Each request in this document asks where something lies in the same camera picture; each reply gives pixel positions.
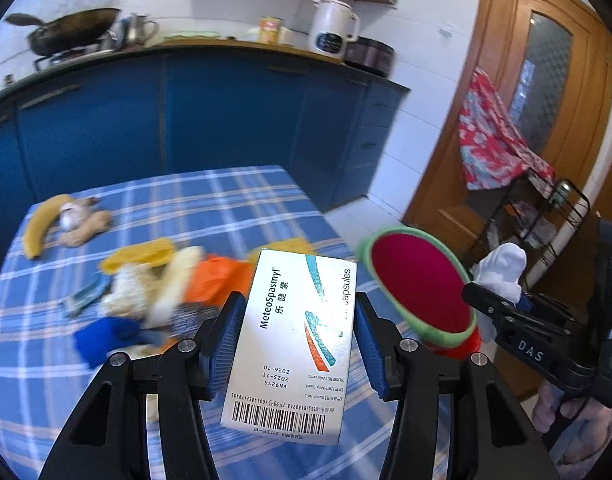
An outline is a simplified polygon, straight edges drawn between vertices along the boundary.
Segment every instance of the wok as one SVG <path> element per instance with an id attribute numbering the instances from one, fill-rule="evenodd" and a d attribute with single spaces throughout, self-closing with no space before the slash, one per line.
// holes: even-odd
<path id="1" fill-rule="evenodd" d="M 115 22 L 119 9 L 91 9 L 44 23 L 30 14 L 14 12 L 6 21 L 18 27 L 36 25 L 28 35 L 30 48 L 38 56 L 52 56 L 64 50 L 94 43 Z"/>

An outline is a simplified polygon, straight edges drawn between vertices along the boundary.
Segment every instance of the orange canister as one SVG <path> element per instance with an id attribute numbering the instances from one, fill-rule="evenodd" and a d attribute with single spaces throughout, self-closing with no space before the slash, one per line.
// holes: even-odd
<path id="1" fill-rule="evenodd" d="M 279 31 L 282 23 L 281 18 L 264 16 L 259 22 L 259 43 L 271 45 L 279 43 Z"/>

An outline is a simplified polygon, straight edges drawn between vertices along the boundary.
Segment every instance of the blue plaid tablecloth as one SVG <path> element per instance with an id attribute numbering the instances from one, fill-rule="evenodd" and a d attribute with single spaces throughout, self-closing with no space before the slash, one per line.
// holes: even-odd
<path id="1" fill-rule="evenodd" d="M 113 212 L 113 228 L 78 249 L 47 237 L 41 259 L 29 262 L 19 228 L 0 273 L 0 453 L 22 480 L 35 480 L 93 371 L 82 362 L 73 332 L 97 319 L 91 306 L 76 320 L 61 302 L 79 290 L 116 248 L 173 239 L 179 248 L 201 245 L 209 253 L 246 258 L 262 244 L 292 237 L 309 240 L 319 254 L 353 258 L 302 190 L 278 166 L 199 171 L 87 190 Z M 407 324 L 359 265 L 357 289 L 377 313 L 412 335 Z M 366 479 L 379 477 L 396 405 L 371 389 L 353 341 L 343 427 L 338 446 L 283 443 L 220 427 L 220 396 L 201 406 L 212 455 L 222 480 Z M 442 419 L 448 417 L 440 403 Z M 445 476 L 449 430 L 439 425 L 435 478 Z M 156 424 L 148 428 L 151 475 L 163 479 Z"/>

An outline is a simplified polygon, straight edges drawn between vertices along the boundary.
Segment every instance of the metal kettle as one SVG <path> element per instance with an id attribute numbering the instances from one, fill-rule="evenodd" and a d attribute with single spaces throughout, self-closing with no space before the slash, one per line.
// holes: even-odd
<path id="1" fill-rule="evenodd" d="M 154 25 L 152 32 L 146 34 L 147 23 Z M 119 22 L 117 48 L 135 48 L 144 46 L 159 31 L 159 23 L 149 20 L 146 14 L 131 14 Z"/>

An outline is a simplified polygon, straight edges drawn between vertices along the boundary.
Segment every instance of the silver bolt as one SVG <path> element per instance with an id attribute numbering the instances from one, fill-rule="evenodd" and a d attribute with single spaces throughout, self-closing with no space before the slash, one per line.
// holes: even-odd
<path id="1" fill-rule="evenodd" d="M 126 362 L 126 354 L 121 352 L 117 352 L 110 356 L 110 365 L 111 366 L 121 366 Z"/>
<path id="2" fill-rule="evenodd" d="M 477 366 L 483 366 L 488 362 L 488 358 L 481 352 L 475 352 L 470 356 L 470 360 Z"/>
<path id="3" fill-rule="evenodd" d="M 196 346 L 195 341 L 192 339 L 183 339 L 177 344 L 180 352 L 192 352 Z"/>
<path id="4" fill-rule="evenodd" d="M 399 342 L 399 348 L 404 352 L 414 352 L 419 348 L 419 343 L 414 339 L 401 339 Z"/>

